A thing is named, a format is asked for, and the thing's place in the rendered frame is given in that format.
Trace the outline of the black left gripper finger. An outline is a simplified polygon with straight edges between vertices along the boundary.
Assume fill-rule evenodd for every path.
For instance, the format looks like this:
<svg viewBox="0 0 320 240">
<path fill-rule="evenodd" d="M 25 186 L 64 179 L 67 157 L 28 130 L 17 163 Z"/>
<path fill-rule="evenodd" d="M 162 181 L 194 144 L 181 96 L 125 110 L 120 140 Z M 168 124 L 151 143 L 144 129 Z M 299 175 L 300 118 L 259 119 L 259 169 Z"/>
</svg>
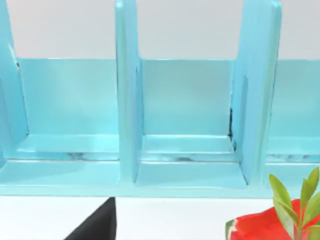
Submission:
<svg viewBox="0 0 320 240">
<path fill-rule="evenodd" d="M 108 198 L 64 240 L 116 240 L 116 198 Z"/>
</svg>

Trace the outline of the green leafy plant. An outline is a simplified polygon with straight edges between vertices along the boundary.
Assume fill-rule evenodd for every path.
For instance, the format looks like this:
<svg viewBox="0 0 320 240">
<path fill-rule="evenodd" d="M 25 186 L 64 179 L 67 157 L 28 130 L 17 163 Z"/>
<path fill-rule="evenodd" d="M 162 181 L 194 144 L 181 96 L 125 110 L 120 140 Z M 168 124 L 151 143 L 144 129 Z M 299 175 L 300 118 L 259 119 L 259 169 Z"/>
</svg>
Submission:
<svg viewBox="0 0 320 240">
<path fill-rule="evenodd" d="M 315 167 L 305 178 L 300 190 L 299 209 L 294 210 L 291 197 L 283 183 L 273 174 L 269 175 L 273 191 L 276 215 L 291 240 L 320 240 L 320 168 Z"/>
</svg>

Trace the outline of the light blue rack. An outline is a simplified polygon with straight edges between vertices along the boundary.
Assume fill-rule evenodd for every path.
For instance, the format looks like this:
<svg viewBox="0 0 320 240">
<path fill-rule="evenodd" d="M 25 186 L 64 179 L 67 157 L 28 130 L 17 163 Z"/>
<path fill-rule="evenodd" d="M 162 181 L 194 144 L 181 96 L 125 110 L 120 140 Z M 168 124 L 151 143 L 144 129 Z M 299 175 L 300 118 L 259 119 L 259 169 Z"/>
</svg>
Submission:
<svg viewBox="0 0 320 240">
<path fill-rule="evenodd" d="M 0 196 L 297 198 L 320 42 L 283 0 L 0 0 Z"/>
</svg>

